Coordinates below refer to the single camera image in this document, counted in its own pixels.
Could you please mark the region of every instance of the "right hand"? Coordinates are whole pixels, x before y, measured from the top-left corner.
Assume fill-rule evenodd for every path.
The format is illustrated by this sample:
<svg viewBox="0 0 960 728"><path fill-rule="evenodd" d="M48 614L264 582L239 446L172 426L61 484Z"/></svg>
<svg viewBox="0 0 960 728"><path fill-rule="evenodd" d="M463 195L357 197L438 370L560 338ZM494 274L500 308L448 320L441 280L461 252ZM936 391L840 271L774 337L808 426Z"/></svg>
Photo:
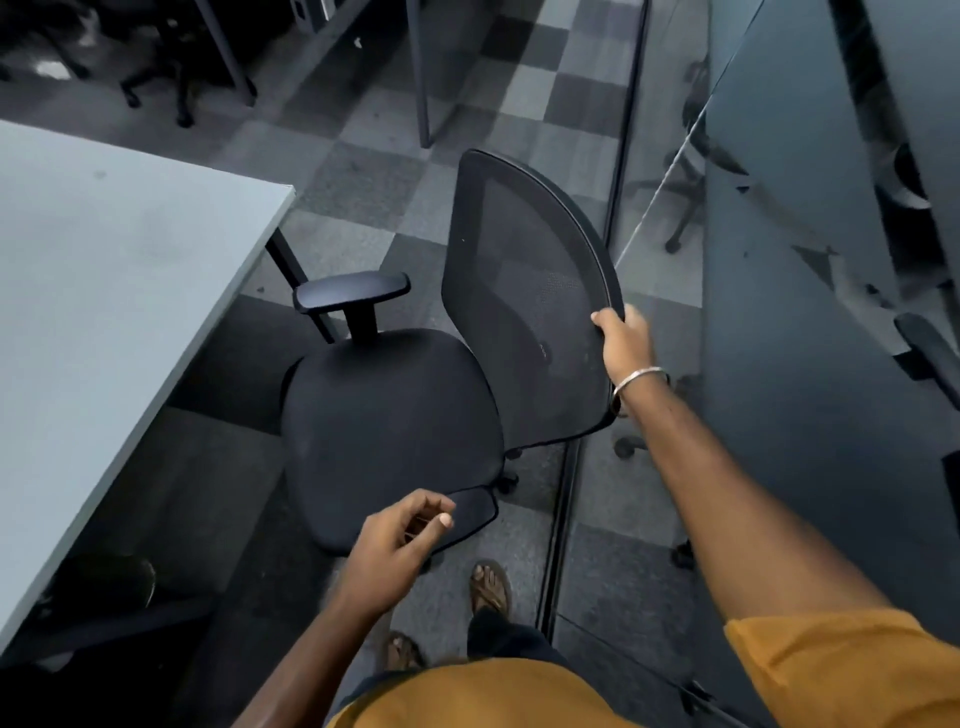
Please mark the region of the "right hand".
<svg viewBox="0 0 960 728"><path fill-rule="evenodd" d="M626 321L616 311L604 308L590 314L590 320L603 330L603 363L613 386L638 369L656 365L654 344L647 320L627 303Z"/></svg>

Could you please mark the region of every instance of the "hand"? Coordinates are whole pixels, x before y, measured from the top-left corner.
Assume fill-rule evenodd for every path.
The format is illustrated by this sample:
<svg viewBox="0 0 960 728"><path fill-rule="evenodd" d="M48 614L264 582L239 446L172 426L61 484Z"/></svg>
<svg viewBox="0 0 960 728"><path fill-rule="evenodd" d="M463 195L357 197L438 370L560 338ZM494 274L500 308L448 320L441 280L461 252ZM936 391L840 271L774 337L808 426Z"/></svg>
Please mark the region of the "hand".
<svg viewBox="0 0 960 728"><path fill-rule="evenodd" d="M367 516L334 598L368 619L379 619L393 609L413 587L430 551L453 526L454 508L456 504L446 496L417 490ZM416 531L423 521L428 523L407 543L405 534Z"/></svg>
<svg viewBox="0 0 960 728"><path fill-rule="evenodd" d="M638 369L655 366L654 344L647 320L627 303L626 321L612 308L590 314L590 320L603 329L603 363L616 386Z"/></svg>

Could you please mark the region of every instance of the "mesh backrest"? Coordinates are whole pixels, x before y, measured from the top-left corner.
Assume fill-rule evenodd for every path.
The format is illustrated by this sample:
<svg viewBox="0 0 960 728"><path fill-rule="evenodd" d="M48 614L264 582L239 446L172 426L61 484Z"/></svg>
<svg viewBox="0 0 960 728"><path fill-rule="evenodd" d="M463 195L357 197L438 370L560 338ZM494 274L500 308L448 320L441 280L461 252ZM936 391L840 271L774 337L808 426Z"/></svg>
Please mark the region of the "mesh backrest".
<svg viewBox="0 0 960 728"><path fill-rule="evenodd" d="M460 161L444 307L480 362L507 449L568 440L610 421L603 337L589 314L623 301L583 212L519 162Z"/></svg>

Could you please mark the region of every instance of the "desk top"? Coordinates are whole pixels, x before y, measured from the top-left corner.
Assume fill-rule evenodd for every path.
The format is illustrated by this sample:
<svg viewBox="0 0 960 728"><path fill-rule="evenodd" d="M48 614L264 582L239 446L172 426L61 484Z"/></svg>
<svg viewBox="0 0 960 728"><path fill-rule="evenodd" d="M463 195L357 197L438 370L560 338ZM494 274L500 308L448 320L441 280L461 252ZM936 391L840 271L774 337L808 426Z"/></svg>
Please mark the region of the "desk top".
<svg viewBox="0 0 960 728"><path fill-rule="evenodd" d="M294 199L0 122L0 651Z"/></svg>

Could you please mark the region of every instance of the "dark pants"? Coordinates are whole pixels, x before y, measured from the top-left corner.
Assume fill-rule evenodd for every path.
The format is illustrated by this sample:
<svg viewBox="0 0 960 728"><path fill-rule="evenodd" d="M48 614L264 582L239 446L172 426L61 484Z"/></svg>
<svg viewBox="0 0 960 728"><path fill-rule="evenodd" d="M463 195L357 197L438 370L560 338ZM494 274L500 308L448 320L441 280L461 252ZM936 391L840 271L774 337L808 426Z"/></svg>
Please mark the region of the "dark pants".
<svg viewBox="0 0 960 728"><path fill-rule="evenodd" d="M564 656L553 648L553 645L546 640L540 630L523 624L513 624L490 607L482 607L470 620L470 627L467 630L467 657L470 660L485 660L490 657L520 657L525 660L553 663L565 667L571 672L573 671ZM378 675L371 675L341 701L340 705L337 706L337 711L343 710L345 706L378 685L402 675L419 671L419 668L389 670Z"/></svg>

